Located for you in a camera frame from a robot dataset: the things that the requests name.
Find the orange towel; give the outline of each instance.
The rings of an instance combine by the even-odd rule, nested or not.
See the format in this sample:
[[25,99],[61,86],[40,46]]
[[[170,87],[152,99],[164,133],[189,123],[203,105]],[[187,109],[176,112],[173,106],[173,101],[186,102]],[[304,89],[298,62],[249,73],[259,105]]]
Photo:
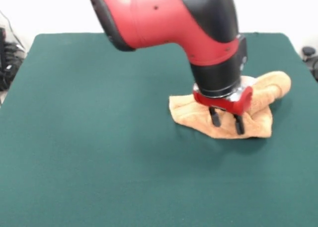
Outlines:
[[282,98],[291,88],[291,79],[284,72],[269,72],[255,79],[250,109],[243,114],[245,134],[238,135],[232,114],[216,110],[221,127],[212,124],[208,107],[197,103],[193,95],[170,96],[169,109],[173,120],[215,139],[268,138],[272,134],[273,116],[269,104]]

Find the black object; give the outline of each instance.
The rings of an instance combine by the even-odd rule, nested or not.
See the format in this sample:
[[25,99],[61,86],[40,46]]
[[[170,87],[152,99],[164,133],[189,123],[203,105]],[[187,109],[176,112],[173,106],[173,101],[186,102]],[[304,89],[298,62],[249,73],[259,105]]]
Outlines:
[[5,29],[0,27],[0,68],[6,67],[4,43],[5,43]]
[[306,63],[314,79],[318,81],[318,56],[315,56],[316,50],[313,47],[303,47],[303,61]]
[[209,112],[212,118],[212,123],[215,127],[220,127],[221,126],[221,121],[218,113],[215,111],[215,108],[209,107]]
[[19,44],[5,41],[5,29],[0,28],[0,91],[8,90],[24,58],[17,53],[24,53]]

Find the cloth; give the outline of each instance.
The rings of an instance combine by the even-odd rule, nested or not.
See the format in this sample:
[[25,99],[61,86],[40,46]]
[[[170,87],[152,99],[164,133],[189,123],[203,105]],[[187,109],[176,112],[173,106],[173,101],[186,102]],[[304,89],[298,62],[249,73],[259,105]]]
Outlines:
[[282,98],[291,88],[290,77],[281,71],[269,72],[252,85],[251,107],[243,114],[245,133],[238,135],[232,114],[216,109],[221,127],[215,127],[211,121],[208,107],[197,103],[193,95],[171,96],[169,109],[173,120],[181,125],[196,129],[211,138],[244,139],[250,137],[268,138],[272,135],[273,117],[269,104]]

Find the towel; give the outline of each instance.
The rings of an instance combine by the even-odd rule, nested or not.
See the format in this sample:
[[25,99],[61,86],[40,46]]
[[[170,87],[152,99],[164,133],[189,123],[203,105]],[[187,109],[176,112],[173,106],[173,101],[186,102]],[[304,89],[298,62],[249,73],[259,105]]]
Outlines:
[[290,77],[281,71],[269,72],[255,79],[242,76],[253,82],[250,108],[243,114],[245,133],[238,135],[232,114],[216,109],[221,126],[212,124],[207,106],[197,103],[193,95],[170,96],[169,109],[173,120],[214,139],[269,138],[272,135],[273,116],[269,104],[286,95],[291,88]]

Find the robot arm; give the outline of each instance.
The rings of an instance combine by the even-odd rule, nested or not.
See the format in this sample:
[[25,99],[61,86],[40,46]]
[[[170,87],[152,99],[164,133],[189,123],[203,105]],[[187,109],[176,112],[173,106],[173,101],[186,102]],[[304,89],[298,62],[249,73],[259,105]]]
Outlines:
[[233,0],[91,0],[107,37],[120,51],[166,43],[185,51],[195,85],[195,100],[236,118],[238,133],[244,133],[240,116],[249,108],[252,89],[241,84],[247,62],[246,40],[239,34]]

